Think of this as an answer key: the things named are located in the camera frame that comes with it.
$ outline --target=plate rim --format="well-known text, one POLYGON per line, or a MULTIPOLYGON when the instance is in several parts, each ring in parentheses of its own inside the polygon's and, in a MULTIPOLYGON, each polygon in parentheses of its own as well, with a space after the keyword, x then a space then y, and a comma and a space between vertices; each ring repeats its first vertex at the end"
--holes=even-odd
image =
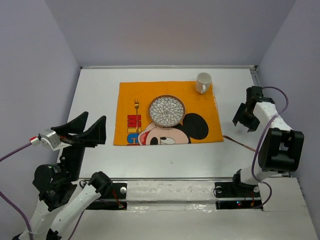
POLYGON ((184 120, 184 118, 185 118, 185 116, 186 116, 186 111, 187 111, 187 110, 186 110, 185 103, 184 103, 179 97, 177 97, 177 96, 175 96, 175 95, 171 95, 171 94, 162 94, 162 95, 159 95, 159 96, 155 97, 155 98, 150 102, 149 107, 148 107, 148 115, 149 115, 149 118, 151 119, 151 121, 152 121, 155 125, 160 126, 160 127, 163 127, 163 128, 172 128, 172 127, 177 126, 178 124, 180 124, 180 123, 184 120), (152 103, 154 103, 155 100, 157 100, 157 99, 159 99, 159 98, 163 98, 163 97, 170 97, 170 98, 177 99, 177 100, 181 103, 181 105, 182 105, 182 108, 183 108, 182 118, 181 118, 181 120, 180 120, 177 124, 175 124, 175 125, 163 126, 163 125, 155 122, 155 121, 153 120, 153 118, 151 117, 151 115, 150 115, 150 108, 151 108, 152 103))

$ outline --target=table surface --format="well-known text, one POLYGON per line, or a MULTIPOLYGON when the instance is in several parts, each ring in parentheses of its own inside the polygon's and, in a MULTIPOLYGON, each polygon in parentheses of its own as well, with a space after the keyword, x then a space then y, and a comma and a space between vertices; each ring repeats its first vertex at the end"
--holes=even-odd
POLYGON ((246 101, 246 89, 254 83, 249 69, 82 69, 73 98, 69 121, 89 112, 88 126, 107 116, 105 145, 87 148, 80 178, 103 171, 113 179, 196 179, 232 177, 251 164, 254 153, 234 142, 114 146, 119 83, 151 81, 195 81, 197 74, 209 73, 218 107, 222 134, 256 147, 261 129, 247 128, 232 119, 246 101))

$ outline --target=white wall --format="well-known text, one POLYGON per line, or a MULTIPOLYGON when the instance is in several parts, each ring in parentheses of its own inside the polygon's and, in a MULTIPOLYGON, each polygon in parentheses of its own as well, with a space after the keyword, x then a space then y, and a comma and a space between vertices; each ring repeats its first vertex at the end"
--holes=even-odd
MULTIPOLYGON (((320 1, 297 0, 258 67, 263 86, 286 92, 289 107, 283 118, 304 133, 297 174, 313 224, 320 237, 320 1)), ((278 108, 279 94, 269 92, 278 108)))
MULTIPOLYGON (((0 156, 40 130, 66 122, 79 76, 57 23, 43 0, 0 4, 0 156)), ((0 163, 0 190, 30 218, 39 192, 34 171, 55 154, 29 147, 0 163)), ((0 239, 21 233, 20 215, 0 198, 0 239)))
POLYGON ((46 0, 81 66, 257 65, 295 0, 46 0))

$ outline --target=decorative plate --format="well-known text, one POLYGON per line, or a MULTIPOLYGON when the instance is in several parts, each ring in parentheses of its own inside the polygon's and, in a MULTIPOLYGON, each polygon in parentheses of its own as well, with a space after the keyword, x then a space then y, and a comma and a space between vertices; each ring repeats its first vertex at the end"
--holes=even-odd
POLYGON ((149 106, 149 116, 152 121, 161 127, 173 127, 185 117, 184 103, 172 95, 156 97, 149 106))

